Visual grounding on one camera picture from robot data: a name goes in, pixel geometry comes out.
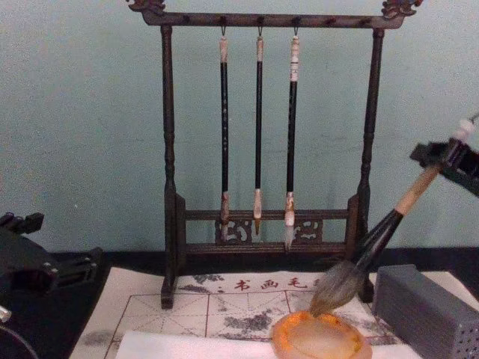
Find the teal wall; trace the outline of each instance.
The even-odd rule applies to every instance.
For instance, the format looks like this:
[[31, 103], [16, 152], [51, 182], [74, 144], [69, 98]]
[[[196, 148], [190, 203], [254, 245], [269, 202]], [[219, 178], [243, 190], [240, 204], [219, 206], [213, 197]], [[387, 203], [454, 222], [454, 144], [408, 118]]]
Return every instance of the teal wall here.
[[[368, 1], [167, 1], [170, 11], [379, 14]], [[479, 5], [423, 3], [386, 32], [370, 176], [370, 224], [420, 173], [419, 142], [444, 141], [479, 110]], [[124, 0], [6, 1], [0, 7], [1, 211], [40, 211], [30, 237], [49, 251], [164, 248], [161, 37]], [[299, 29], [297, 208], [345, 208], [356, 191], [371, 32]], [[286, 186], [292, 29], [267, 28], [263, 101], [264, 207]], [[252, 207], [256, 28], [227, 28], [231, 208]], [[177, 190], [189, 209], [220, 204], [219, 28], [175, 28]], [[479, 135], [472, 140], [479, 147]], [[394, 247], [478, 245], [479, 200], [435, 181]], [[262, 226], [278, 240], [281, 223]], [[211, 226], [188, 226], [190, 242]], [[328, 225], [341, 240], [341, 225]]]

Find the carved lattice panel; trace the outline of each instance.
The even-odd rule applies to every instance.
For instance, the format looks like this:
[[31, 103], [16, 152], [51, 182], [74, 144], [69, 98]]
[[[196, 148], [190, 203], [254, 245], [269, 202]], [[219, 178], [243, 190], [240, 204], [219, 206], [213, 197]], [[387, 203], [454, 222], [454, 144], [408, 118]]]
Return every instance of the carved lattice panel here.
[[294, 227], [295, 243], [318, 245], [323, 241], [323, 221], [303, 221]]
[[251, 234], [252, 223], [253, 221], [250, 220], [230, 221], [228, 224], [228, 240], [224, 243], [221, 233], [221, 221], [215, 221], [215, 243], [217, 245], [251, 244], [253, 242]]

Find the gray plastic box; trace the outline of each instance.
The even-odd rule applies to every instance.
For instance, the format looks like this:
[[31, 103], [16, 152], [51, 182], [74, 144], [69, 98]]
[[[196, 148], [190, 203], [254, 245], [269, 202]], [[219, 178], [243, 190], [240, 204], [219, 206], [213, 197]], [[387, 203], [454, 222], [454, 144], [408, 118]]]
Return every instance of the gray plastic box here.
[[479, 312], [414, 265], [379, 268], [373, 314], [424, 359], [479, 359]]

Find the wooden brush stand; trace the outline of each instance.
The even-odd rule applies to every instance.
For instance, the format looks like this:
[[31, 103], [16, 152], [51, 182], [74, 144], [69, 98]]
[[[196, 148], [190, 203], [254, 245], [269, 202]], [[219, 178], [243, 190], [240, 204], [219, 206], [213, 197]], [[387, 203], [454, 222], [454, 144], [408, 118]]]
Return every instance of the wooden brush stand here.
[[[262, 253], [269, 255], [284, 253], [283, 242], [253, 242], [251, 229], [254, 223], [253, 211], [230, 211], [229, 235], [235, 239], [226, 242], [221, 239], [219, 210], [192, 211], [186, 209], [185, 200], [176, 193], [174, 184], [174, 99], [173, 64], [171, 57], [171, 35], [174, 26], [227, 26], [227, 27], [290, 27], [290, 28], [370, 28], [373, 30], [373, 52], [370, 65], [369, 91], [367, 93], [366, 116], [364, 120], [364, 143], [361, 158], [361, 179], [357, 192], [348, 200], [346, 209], [305, 209], [296, 211], [295, 241], [290, 252], [318, 254], [337, 260], [349, 259], [361, 245], [361, 238], [367, 233], [370, 186], [369, 174], [372, 156], [376, 108], [379, 93], [382, 40], [385, 30], [399, 28], [406, 16], [415, 11], [408, 1], [388, 0], [383, 3], [382, 16], [349, 15], [295, 15], [255, 13], [169, 13], [165, 11], [164, 0], [135, 0], [131, 10], [140, 12], [148, 25], [161, 27], [162, 74], [163, 74], [163, 129], [165, 135], [165, 252], [166, 269], [163, 282], [162, 307], [172, 308], [177, 276], [189, 255], [208, 256], [211, 260], [222, 254]], [[262, 220], [283, 220], [284, 210], [265, 210]], [[323, 221], [344, 219], [347, 223], [344, 241], [328, 243], [322, 241]], [[211, 244], [186, 243], [186, 221], [214, 221], [215, 242]], [[245, 239], [239, 235], [246, 233]], [[370, 283], [364, 284], [362, 299], [372, 301]]]

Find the orange ink dish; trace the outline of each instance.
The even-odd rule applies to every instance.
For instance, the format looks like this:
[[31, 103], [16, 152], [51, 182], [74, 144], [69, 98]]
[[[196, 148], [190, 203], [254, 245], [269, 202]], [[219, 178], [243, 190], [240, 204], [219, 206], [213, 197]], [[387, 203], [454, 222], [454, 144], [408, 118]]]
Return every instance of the orange ink dish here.
[[314, 318], [307, 311], [291, 313], [272, 329], [272, 344], [280, 359], [371, 359], [366, 339], [331, 314]]

